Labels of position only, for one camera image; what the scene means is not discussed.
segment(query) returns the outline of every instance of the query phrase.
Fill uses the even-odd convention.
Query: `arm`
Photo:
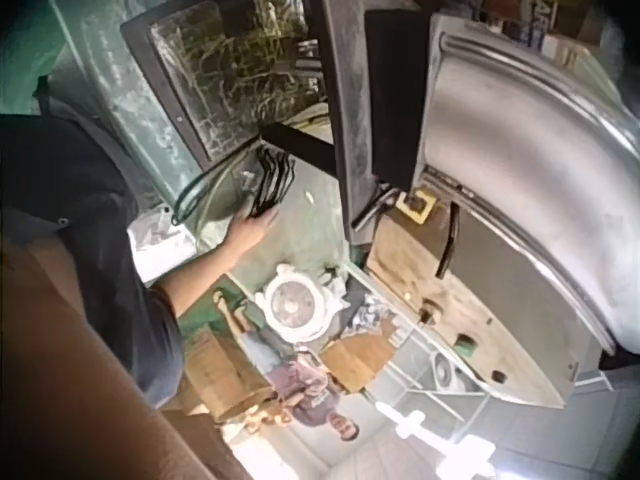
[[[157,282],[169,298],[177,318],[186,312],[211,285],[235,266],[240,257],[257,245],[275,222],[277,211],[250,218],[251,205],[245,205],[229,225],[222,244],[204,255],[167,273]]]
[[[292,409],[304,399],[304,392],[297,392],[282,401],[283,408]]]

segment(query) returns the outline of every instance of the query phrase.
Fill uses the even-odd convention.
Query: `hand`
[[[249,216],[251,205],[252,202],[249,199],[233,216],[227,236],[223,242],[223,246],[237,257],[242,256],[260,243],[267,230],[271,228],[278,217],[278,210],[274,207],[264,212],[261,216],[252,218]]]

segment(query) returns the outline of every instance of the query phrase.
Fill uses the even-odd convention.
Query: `black hose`
[[[458,233],[460,231],[460,206],[451,202],[449,207],[449,236],[447,237],[447,244],[442,252],[442,258],[436,270],[436,278],[442,280],[445,273],[449,270],[449,264],[453,258],[453,253],[456,248],[456,242],[458,241]]]

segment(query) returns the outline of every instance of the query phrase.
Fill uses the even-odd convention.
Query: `yellow tag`
[[[407,203],[405,202],[407,199],[407,194],[404,192],[401,193],[398,197],[396,207],[418,225],[422,225],[431,213],[433,206],[436,204],[436,197],[429,195],[424,190],[416,190],[413,196],[415,199],[414,202],[418,204],[418,210],[413,209],[416,208],[415,205],[407,205]]]

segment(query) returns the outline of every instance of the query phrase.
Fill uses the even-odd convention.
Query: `green wall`
[[[51,71],[65,44],[47,0],[23,0],[0,42],[0,113],[30,113],[38,77]]]

